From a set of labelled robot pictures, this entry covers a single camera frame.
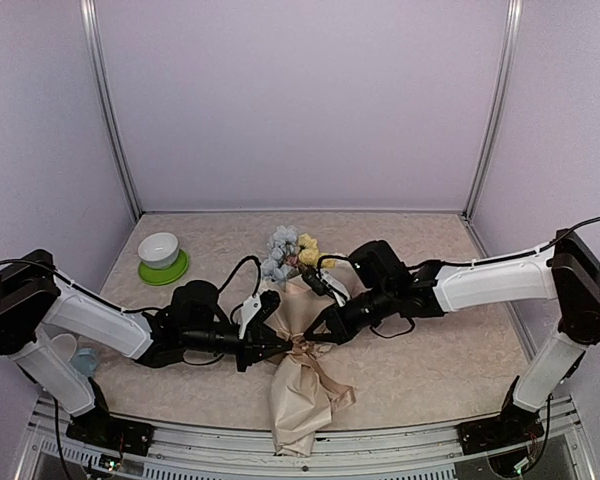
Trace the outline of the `brown ribbon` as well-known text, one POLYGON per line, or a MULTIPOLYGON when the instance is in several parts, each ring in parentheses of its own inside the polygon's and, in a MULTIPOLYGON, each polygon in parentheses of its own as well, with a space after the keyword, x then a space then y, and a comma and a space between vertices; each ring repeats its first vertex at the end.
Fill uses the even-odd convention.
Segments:
POLYGON ((345 410, 356 403, 354 387, 334 380, 319 362, 319 359, 331 350, 329 344, 307 340, 303 334, 294 334, 289 340, 292 342, 292 348, 286 357, 317 375, 333 412, 345 410))

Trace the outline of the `pink wrapping paper sheet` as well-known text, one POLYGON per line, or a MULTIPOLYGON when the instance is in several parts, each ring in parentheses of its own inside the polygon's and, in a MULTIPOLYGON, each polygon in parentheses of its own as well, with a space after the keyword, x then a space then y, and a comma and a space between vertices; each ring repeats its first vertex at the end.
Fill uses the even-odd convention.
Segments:
MULTIPOLYGON (((269 324, 286 340, 294 334, 303 334, 318 314, 333 303, 328 296, 318 296, 298 277, 276 290, 281 304, 269 324)), ((308 457, 316 433, 331 425, 334 415, 341 411, 332 411, 317 375, 286 355, 272 360, 277 365, 269 389, 273 445, 277 456, 308 457)))

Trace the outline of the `yellow fake flower stem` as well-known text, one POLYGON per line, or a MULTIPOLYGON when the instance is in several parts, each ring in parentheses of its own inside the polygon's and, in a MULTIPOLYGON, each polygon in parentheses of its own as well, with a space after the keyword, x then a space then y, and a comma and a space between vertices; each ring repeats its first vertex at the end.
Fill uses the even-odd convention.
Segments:
POLYGON ((303 233, 298 237, 297 247, 298 262, 304 266, 317 268, 320 259, 322 259, 321 266, 323 268, 334 268, 336 266, 336 260, 329 258, 329 253, 322 252, 318 240, 308 233, 303 233))

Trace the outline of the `blue fake flower stem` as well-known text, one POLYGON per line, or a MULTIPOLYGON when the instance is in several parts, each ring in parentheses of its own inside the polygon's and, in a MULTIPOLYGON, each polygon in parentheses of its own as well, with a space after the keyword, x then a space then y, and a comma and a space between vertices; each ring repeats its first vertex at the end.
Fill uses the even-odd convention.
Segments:
POLYGON ((295 226, 279 225, 267 241, 267 256, 262 261, 263 277, 284 284, 296 273, 298 230, 295 226))

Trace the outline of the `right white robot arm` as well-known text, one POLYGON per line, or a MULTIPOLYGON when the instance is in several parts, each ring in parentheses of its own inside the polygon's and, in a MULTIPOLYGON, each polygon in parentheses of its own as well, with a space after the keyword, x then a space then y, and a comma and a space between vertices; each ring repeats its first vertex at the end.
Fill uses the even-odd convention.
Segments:
POLYGON ((324 309, 305 331, 308 341, 342 345, 363 328, 392 316, 439 318, 492 303, 546 299, 560 318, 526 372, 515 381, 508 408, 491 433, 515 442, 586 350, 600 343, 600 261, 572 230, 530 250, 465 263, 427 260, 408 267, 384 240, 370 241, 348 257, 363 293, 324 309))

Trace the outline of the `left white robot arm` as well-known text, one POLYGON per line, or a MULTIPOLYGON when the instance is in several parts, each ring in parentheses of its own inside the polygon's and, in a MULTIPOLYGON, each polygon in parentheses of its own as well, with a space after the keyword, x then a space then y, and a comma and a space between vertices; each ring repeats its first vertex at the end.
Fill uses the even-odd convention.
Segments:
POLYGON ((149 368, 180 363, 187 351, 231 355, 248 367, 291 350, 268 318, 280 296, 266 290, 248 298, 245 319, 234 323, 219 305, 212 283, 193 280, 176 288, 162 308, 129 310, 104 300, 65 276, 53 256, 38 249, 0 260, 0 356, 11 359, 101 445, 120 434, 117 418, 94 381, 54 347, 46 329, 56 327, 117 351, 149 368))

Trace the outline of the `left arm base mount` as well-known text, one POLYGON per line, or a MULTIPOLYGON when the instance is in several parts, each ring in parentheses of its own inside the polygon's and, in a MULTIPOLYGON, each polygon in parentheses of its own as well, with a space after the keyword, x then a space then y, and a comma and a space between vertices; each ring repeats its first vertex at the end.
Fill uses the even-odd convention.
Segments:
POLYGON ((153 440, 154 426, 112 416, 99 385, 92 378, 88 381, 95 395, 94 408, 79 416, 71 415, 66 436, 120 454, 146 456, 153 440))

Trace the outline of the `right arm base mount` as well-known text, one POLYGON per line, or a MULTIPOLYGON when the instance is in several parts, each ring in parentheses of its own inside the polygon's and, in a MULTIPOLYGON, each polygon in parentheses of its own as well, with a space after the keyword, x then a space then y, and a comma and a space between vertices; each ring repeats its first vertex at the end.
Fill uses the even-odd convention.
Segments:
POLYGON ((504 448, 546 435, 538 410, 531 412, 514 405, 513 394, 519 379, 517 376, 510 385, 498 414, 462 422, 456 427, 464 455, 504 448))

